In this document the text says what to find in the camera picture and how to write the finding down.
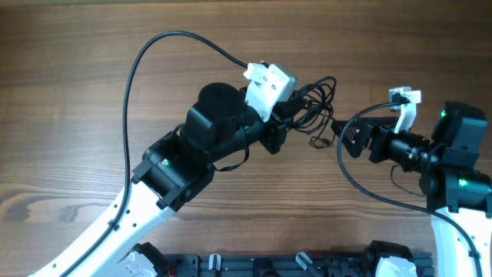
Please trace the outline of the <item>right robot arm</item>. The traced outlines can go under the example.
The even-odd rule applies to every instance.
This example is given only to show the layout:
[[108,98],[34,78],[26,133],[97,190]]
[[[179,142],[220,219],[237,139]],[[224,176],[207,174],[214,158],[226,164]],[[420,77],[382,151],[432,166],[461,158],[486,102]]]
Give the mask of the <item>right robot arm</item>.
[[[373,105],[347,121],[333,123],[342,173],[373,199],[431,216],[439,275],[489,276],[491,245],[480,245],[479,237],[491,235],[491,178],[474,168],[487,128],[484,112],[461,102],[446,102],[432,136],[425,138],[404,128],[405,121],[414,120],[416,105],[407,98],[396,104],[399,118],[367,117],[379,108]],[[341,152],[346,149],[357,158],[364,148],[371,150],[373,163],[391,160],[405,172],[419,173],[426,207],[379,196],[357,183]]]

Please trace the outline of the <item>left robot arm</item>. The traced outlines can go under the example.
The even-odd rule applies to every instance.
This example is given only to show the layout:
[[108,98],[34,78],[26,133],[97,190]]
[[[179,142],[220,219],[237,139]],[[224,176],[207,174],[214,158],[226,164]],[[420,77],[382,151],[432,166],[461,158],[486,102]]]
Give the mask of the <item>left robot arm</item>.
[[279,152],[306,100],[289,92],[261,118],[251,107],[249,91],[221,82],[206,85],[185,122],[145,150],[129,185],[36,275],[110,275],[141,239],[211,183],[218,171],[216,161],[235,152],[248,153],[256,142],[271,154]]

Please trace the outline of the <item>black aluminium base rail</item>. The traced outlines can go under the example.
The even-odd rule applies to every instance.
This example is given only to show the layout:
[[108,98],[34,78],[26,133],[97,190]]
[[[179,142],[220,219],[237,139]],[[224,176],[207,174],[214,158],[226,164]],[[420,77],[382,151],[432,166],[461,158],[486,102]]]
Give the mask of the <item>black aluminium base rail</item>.
[[211,269],[207,255],[171,254],[164,256],[166,276],[228,277],[261,276],[267,270],[279,276],[370,276],[360,258],[342,255],[309,255],[312,263],[304,269],[294,255],[222,255],[220,268]]

